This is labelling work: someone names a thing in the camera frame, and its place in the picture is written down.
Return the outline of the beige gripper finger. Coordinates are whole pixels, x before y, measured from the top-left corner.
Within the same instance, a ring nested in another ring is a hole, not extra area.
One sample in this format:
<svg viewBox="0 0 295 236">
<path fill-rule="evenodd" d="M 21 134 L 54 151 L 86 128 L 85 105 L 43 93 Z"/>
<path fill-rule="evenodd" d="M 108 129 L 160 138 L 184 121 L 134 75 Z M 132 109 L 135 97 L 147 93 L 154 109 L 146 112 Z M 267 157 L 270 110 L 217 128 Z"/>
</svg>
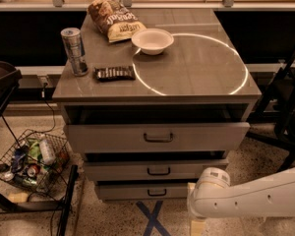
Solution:
<svg viewBox="0 0 295 236">
<path fill-rule="evenodd" d="M 190 220 L 190 236 L 203 236 L 206 228 L 206 221 L 204 219 Z"/>
</svg>

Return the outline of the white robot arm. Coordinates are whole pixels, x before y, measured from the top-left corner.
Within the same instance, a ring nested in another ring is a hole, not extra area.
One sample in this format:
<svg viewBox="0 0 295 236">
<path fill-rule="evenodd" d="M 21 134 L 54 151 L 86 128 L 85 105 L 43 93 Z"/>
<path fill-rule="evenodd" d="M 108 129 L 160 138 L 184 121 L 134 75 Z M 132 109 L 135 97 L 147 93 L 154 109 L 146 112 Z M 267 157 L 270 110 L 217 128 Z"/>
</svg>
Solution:
<svg viewBox="0 0 295 236">
<path fill-rule="evenodd" d="M 226 171 L 209 167 L 188 184 L 187 208 L 194 219 L 295 217 L 295 167 L 236 186 Z"/>
</svg>

